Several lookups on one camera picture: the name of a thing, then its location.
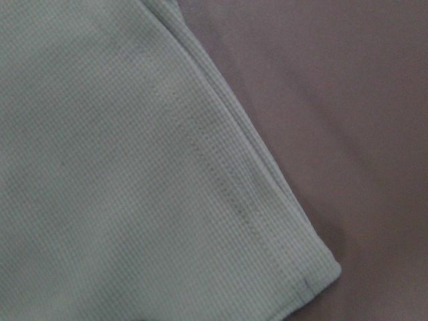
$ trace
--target light green waffle-knit fabric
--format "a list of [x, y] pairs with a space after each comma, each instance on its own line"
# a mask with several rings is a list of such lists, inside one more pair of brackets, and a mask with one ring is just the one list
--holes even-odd
[[0, 0], [0, 320], [280, 321], [340, 274], [175, 1]]

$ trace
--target waffle-knit texture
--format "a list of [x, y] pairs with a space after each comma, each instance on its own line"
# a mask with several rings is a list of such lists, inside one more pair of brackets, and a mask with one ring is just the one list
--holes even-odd
[[340, 274], [166, 0], [0, 0], [0, 320], [280, 321]]

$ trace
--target seam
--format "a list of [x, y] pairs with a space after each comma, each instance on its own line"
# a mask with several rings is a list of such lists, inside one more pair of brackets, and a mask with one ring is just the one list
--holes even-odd
[[[102, 33], [104, 34], [104, 35], [107, 35], [111, 40], [113, 40], [113, 41], [115, 41], [116, 40], [116, 38], [113, 36], [113, 35], [110, 35], [109, 33], [107, 33], [106, 32], [106, 30], [104, 30], [103, 28], [100, 28], [100, 30], [102, 31]], [[176, 37], [171, 33], [171, 31], [170, 30], [168, 30], [169, 32], [170, 32], [170, 34], [174, 37], [174, 39], [177, 41], [177, 39], [176, 39]], [[124, 36], [124, 37], [127, 37], [128, 38], [128, 35], [126, 34], [126, 33], [122, 33], [121, 32], [121, 34]], [[146, 53], [147, 53], [147, 55], [146, 55], [146, 58], [147, 58], [147, 61], [148, 61], [148, 64], [149, 65], [152, 65], [153, 66], [153, 60], [152, 60], [152, 57], [151, 57], [151, 54], [150, 54], [150, 51], [151, 51], [151, 49], [149, 48], [149, 49], [147, 49], [146, 50]], [[149, 86], [152, 88], [152, 92], [154, 93], [154, 95], [156, 96], [156, 97], [158, 97], [158, 99], [160, 99], [160, 100], [162, 100], [162, 97], [161, 97], [161, 95], [159, 94], [159, 92], [158, 92], [158, 89], [156, 88], [156, 86], [153, 84], [153, 82], [152, 81], [150, 81], [149, 80], [149, 78], [146, 76], [146, 75], [144, 75], [144, 74], [142, 74], [142, 76], [146, 79], [146, 80], [148, 80], [148, 83], [149, 83]], [[170, 93], [170, 94], [172, 94], [174, 97], [175, 97], [175, 99], [177, 100], [177, 102], [179, 103], [179, 105], [180, 106], [186, 106], [186, 104], [184, 104], [183, 103], [183, 101], [177, 96], [177, 94], [176, 94], [176, 92], [174, 91], [174, 90], [172, 90], [171, 89], [171, 87], [170, 86], [167, 86], [167, 89], [168, 89], [168, 92]], [[267, 256], [270, 258], [270, 260], [271, 260], [271, 263], [273, 263], [273, 265], [275, 266], [275, 268], [286, 278], [286, 279], [289, 279], [289, 276], [285, 273], [285, 271], [281, 268], [281, 266], [280, 266], [280, 264], [278, 263], [278, 259], [273, 255], [273, 253], [272, 253], [272, 251], [271, 251], [271, 249], [268, 247], [268, 245], [267, 245], [267, 243], [265, 242], [265, 240], [262, 238], [262, 233], [254, 226], [254, 224], [251, 222], [251, 219], [249, 218], [249, 216], [247, 215], [247, 214], [245, 214], [245, 207], [241, 204], [241, 202], [239, 202], [237, 199], [235, 199], [234, 197], [232, 197], [232, 196], [230, 196], [231, 195], [231, 193], [230, 193], [230, 186], [229, 186], [229, 183], [224, 179], [224, 178], [221, 178], [221, 173], [219, 173], [219, 170], [218, 169], [216, 169], [216, 167], [214, 167], [212, 164], [211, 164], [211, 162], [207, 159], [207, 157], [206, 157], [206, 155], [205, 155], [205, 153], [198, 147], [198, 144], [197, 144], [197, 142], [195, 141], [195, 139], [194, 138], [192, 138], [192, 136], [191, 136], [191, 128], [193, 128], [194, 130], [199, 130], [200, 131], [200, 133], [203, 135], [203, 137], [204, 138], [206, 138], [206, 134], [205, 134], [205, 132], [203, 131], [203, 129], [201, 128], [201, 126], [200, 126], [200, 124], [197, 122], [197, 120], [195, 119], [195, 117], [194, 116], [192, 116], [192, 115], [190, 115], [188, 118], [187, 118], [187, 120], [190, 120], [190, 119], [192, 119], [192, 120], [194, 120], [195, 121], [195, 124], [198, 124], [198, 126], [196, 126], [196, 127], [190, 127], [190, 128], [188, 128], [188, 127], [186, 127], [185, 125], [186, 125], [186, 120], [182, 120], [182, 121], [179, 121], [179, 119], [178, 119], [178, 116], [177, 116], [177, 111], [176, 110], [171, 110], [170, 108], [166, 108], [165, 109], [165, 112], [168, 112], [168, 113], [170, 113], [171, 114], [171, 117], [174, 119], [174, 122], [175, 122], [175, 124], [176, 124], [176, 126], [177, 126], [177, 128], [178, 129], [181, 129], [181, 130], [183, 130], [184, 132], [185, 132], [185, 137], [187, 137], [187, 138], [190, 138], [189, 140], [188, 140], [188, 142], [190, 143], [190, 145], [192, 146], [192, 148], [193, 148], [193, 150], [196, 152], [196, 154], [197, 155], [199, 155], [199, 157], [201, 158], [201, 160], [205, 163], [205, 166], [207, 166], [208, 167], [208, 169], [215, 175], [215, 177], [216, 177], [216, 179], [218, 180], [218, 182], [219, 182], [219, 184], [222, 186], [222, 189], [223, 189], [223, 191], [225, 191], [225, 192], [227, 192], [226, 193], [226, 195], [229, 197], [229, 200], [231, 201], [231, 203], [233, 204], [233, 206], [236, 208], [236, 210], [237, 210], [237, 212], [239, 213], [239, 215], [241, 216], [241, 218], [245, 221], [245, 224], [247, 225], [247, 227], [249, 228], [249, 230], [251, 231], [251, 233], [253, 234], [253, 236], [257, 239], [257, 241], [258, 241], [258, 243], [259, 243], [259, 245], [263, 248], [263, 250], [267, 253]], [[247, 195], [249, 195], [248, 193], [249, 193], [249, 191], [247, 190], [247, 189], [245, 189], [244, 188], [244, 186], [242, 185], [242, 182], [241, 182], [241, 180], [239, 180], [239, 179], [236, 179], [237, 177], [236, 176], [234, 176], [233, 174], [231, 174], [231, 171], [229, 170], [229, 168], [227, 167], [227, 166], [225, 166], [225, 168], [227, 169], [226, 171], [227, 171], [227, 173], [228, 173], [228, 175], [230, 175], [231, 176], [231, 178], [233, 178], [233, 181], [235, 181], [238, 185], [240, 185], [241, 187], [242, 187], [242, 189], [247, 193]], [[258, 206], [256, 206], [256, 204], [252, 201], [252, 199], [251, 199], [251, 197], [244, 197], [244, 202], [245, 203], [247, 203], [247, 205], [249, 205], [249, 206], [253, 206], [255, 209], [256, 209], [256, 214], [259, 214], [259, 207]], [[301, 273], [301, 271], [298, 269], [298, 267], [293, 263], [293, 261], [290, 261], [290, 263], [291, 264], [293, 264], [293, 267], [294, 267], [294, 270], [295, 271], [297, 271], [297, 272], [299, 272], [300, 273], [300, 277], [301, 278], [304, 278], [303, 277], [303, 275], [302, 275], [302, 273]], [[301, 293], [303, 292], [302, 291], [302, 289], [301, 288], [299, 288], [298, 287], [298, 284], [296, 284], [296, 283], [294, 283], [294, 282], [291, 282], [291, 284], [290, 284], [290, 286], [292, 287], [292, 289], [294, 290], [294, 301], [293, 302], [295, 302], [297, 299], [296, 299], [296, 296], [298, 297], [298, 299], [301, 301], [301, 302], [305, 302], [305, 300], [303, 299], [303, 297], [301, 297]]]
[[[183, 49], [183, 52], [186, 54], [186, 56], [188, 56], [190, 58], [190, 62], [192, 64], [195, 65], [195, 67], [197, 68], [198, 71], [200, 71], [201, 75], [204, 77], [204, 79], [207, 80], [207, 84], [208, 86], [213, 90], [213, 92], [215, 93], [216, 97], [218, 97], [218, 99], [221, 101], [222, 105], [225, 107], [226, 112], [232, 117], [232, 119], [236, 122], [236, 125], [238, 127], [238, 129], [240, 129], [240, 131], [243, 131], [243, 129], [240, 127], [240, 125], [237, 123], [237, 120], [235, 119], [234, 115], [232, 115], [231, 111], [228, 109], [228, 107], [226, 107], [224, 100], [220, 97], [219, 93], [217, 92], [217, 90], [212, 86], [212, 83], [209, 81], [209, 74], [207, 74], [207, 72], [204, 70], [203, 66], [201, 65], [201, 63], [199, 62], [199, 60], [192, 54], [192, 52], [189, 50], [189, 48], [185, 45], [185, 43], [183, 43], [183, 41], [181, 39], [179, 39], [177, 37], [177, 35], [175, 34], [174, 30], [172, 29], [172, 27], [169, 27], [168, 25], [165, 24], [165, 22], [163, 21], [163, 18], [156, 12], [156, 10], [153, 8], [153, 6], [156, 7], [156, 5], [153, 5], [151, 3], [144, 3], [144, 6], [148, 9], [148, 11], [153, 15], [153, 17], [159, 21], [159, 23], [164, 27], [164, 29], [171, 35], [171, 37], [174, 39], [174, 41], [179, 45], [179, 47], [181, 47]], [[203, 137], [205, 138], [205, 131], [203, 130], [203, 128], [201, 127], [201, 125], [197, 122], [197, 120], [195, 118], [192, 118], [194, 120], [194, 123], [197, 124], [197, 128], [200, 130], [200, 132], [203, 134]], [[243, 137], [244, 139], [248, 140], [248, 137], [245, 135], [245, 133], [243, 133]], [[280, 184], [278, 183], [278, 180], [274, 177], [274, 173], [272, 173], [272, 170], [268, 168], [268, 166], [266, 165], [265, 161], [263, 161], [260, 156], [258, 155], [258, 153], [255, 151], [254, 147], [251, 145], [250, 141], [248, 142], [248, 148], [251, 148], [253, 150], [253, 152], [255, 153], [255, 157], [260, 159], [260, 162], [266, 167], [266, 171], [267, 174], [270, 175], [270, 177], [272, 178], [272, 181], [278, 186], [278, 188], [280, 189], [280, 191], [282, 192], [282, 194], [284, 195], [284, 197], [287, 199], [287, 201], [289, 201], [293, 206], [295, 207], [299, 207], [300, 204], [298, 203], [297, 200], [294, 199], [294, 196], [292, 194], [292, 192], [285, 188], [283, 189]], [[250, 206], [250, 208], [256, 208], [257, 209], [257, 213], [259, 215], [259, 207], [256, 206], [256, 204], [254, 203], [254, 199], [257, 199], [257, 195], [255, 195], [254, 192], [249, 191], [248, 189], [246, 189], [243, 184], [242, 184], [242, 180], [239, 180], [237, 176], [235, 176], [233, 174], [233, 171], [230, 171], [229, 168], [226, 165], [226, 161], [224, 158], [220, 159], [221, 164], [224, 166], [224, 168], [226, 168], [227, 172], [229, 173], [229, 175], [232, 177], [233, 181], [237, 182], [237, 184], [241, 187], [241, 190], [243, 191], [243, 193], [246, 194], [246, 197], [244, 197], [244, 199], [246, 199], [246, 203]], [[263, 222], [263, 226], [272, 234], [274, 234], [274, 232], [271, 229], [271, 225], [267, 223], [267, 221], [263, 218], [263, 216], [259, 216]], [[303, 223], [309, 223], [308, 222], [308, 218], [306, 217], [306, 215], [303, 215]], [[294, 261], [290, 260], [290, 263], [292, 264], [292, 266], [294, 267], [294, 269], [299, 273], [299, 276], [303, 279], [304, 281], [304, 286], [306, 286], [311, 292], [313, 292], [313, 290], [311, 289], [311, 287], [308, 285], [308, 282], [306, 280], [305, 277], [305, 273], [303, 273], [302, 269], [300, 268], [300, 266], [295, 263]]]
[[[205, 62], [201, 61], [200, 57], [198, 59], [198, 57], [192, 52], [192, 49], [195, 49], [195, 50], [197, 50], [197, 53], [199, 53], [201, 51], [201, 48], [199, 48], [199, 46], [195, 47], [193, 43], [190, 43], [190, 41], [179, 39], [175, 35], [175, 32], [161, 20], [161, 18], [158, 16], [158, 14], [156, 14], [153, 11], [153, 8], [151, 7], [152, 6], [151, 4], [145, 3], [144, 6], [161, 22], [161, 24], [163, 25], [163, 27], [173, 36], [173, 38], [175, 39], [175, 41], [184, 49], [184, 51], [189, 55], [189, 57], [192, 58], [193, 63], [198, 68], [198, 70], [206, 77], [207, 82], [209, 83], [209, 85], [214, 90], [216, 96], [222, 101], [222, 103], [229, 110], [230, 107], [227, 106], [227, 104], [225, 103], [225, 101], [226, 101], [226, 99], [231, 94], [233, 95], [233, 93], [231, 93], [231, 90], [229, 88], [224, 88], [224, 85], [220, 84], [219, 81], [218, 81], [218, 79], [216, 79], [216, 77], [213, 75], [212, 68], [210, 68], [208, 65], [206, 65]], [[185, 21], [182, 21], [182, 20], [183, 19], [181, 17], [179, 23], [183, 26], [183, 28], [186, 28], [187, 32], [189, 32], [190, 34], [192, 34], [191, 30], [187, 27]], [[221, 78], [223, 78], [223, 76], [220, 73], [217, 72], [217, 74], [218, 74], [218, 76], [220, 76]], [[239, 118], [239, 116], [237, 116], [236, 114], [233, 114], [230, 110], [229, 110], [229, 112], [231, 113], [231, 115], [235, 119], [235, 121], [237, 122], [238, 126], [242, 126], [237, 121], [237, 119]], [[257, 144], [257, 139], [256, 138], [254, 138], [252, 136], [247, 136], [247, 135], [245, 135], [245, 136], [247, 137], [247, 139], [252, 140], [255, 144]], [[254, 147], [252, 147], [252, 148], [254, 149], [254, 151], [258, 155], [259, 152], [260, 152], [260, 150], [256, 150]], [[261, 161], [263, 163], [269, 162], [269, 160], [262, 159], [260, 156], [259, 156], [259, 158], [261, 159]], [[268, 173], [272, 176], [272, 180], [278, 185], [278, 187], [281, 189], [282, 193], [285, 194], [285, 196], [288, 198], [288, 200], [291, 201], [294, 204], [296, 204], [296, 202], [298, 203], [298, 201], [294, 199], [294, 195], [290, 192], [290, 190], [286, 188], [287, 186], [283, 186], [278, 181], [278, 179], [276, 179], [274, 177], [277, 174], [276, 170], [274, 170], [272, 168], [272, 166], [268, 167], [268, 164], [266, 164], [266, 167], [267, 167]], [[307, 222], [309, 221], [309, 219], [307, 218], [306, 214], [302, 215], [302, 216], [303, 216], [303, 218], [304, 218], [305, 221], [307, 221]]]

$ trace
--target background surface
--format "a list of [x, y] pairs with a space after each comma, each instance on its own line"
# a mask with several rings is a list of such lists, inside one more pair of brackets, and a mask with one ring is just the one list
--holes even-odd
[[286, 320], [428, 320], [428, 1], [179, 5], [342, 266]]

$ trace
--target sleeve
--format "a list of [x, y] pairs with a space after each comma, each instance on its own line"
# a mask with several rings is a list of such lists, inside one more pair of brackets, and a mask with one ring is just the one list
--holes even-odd
[[280, 321], [337, 279], [176, 1], [0, 12], [0, 319]]

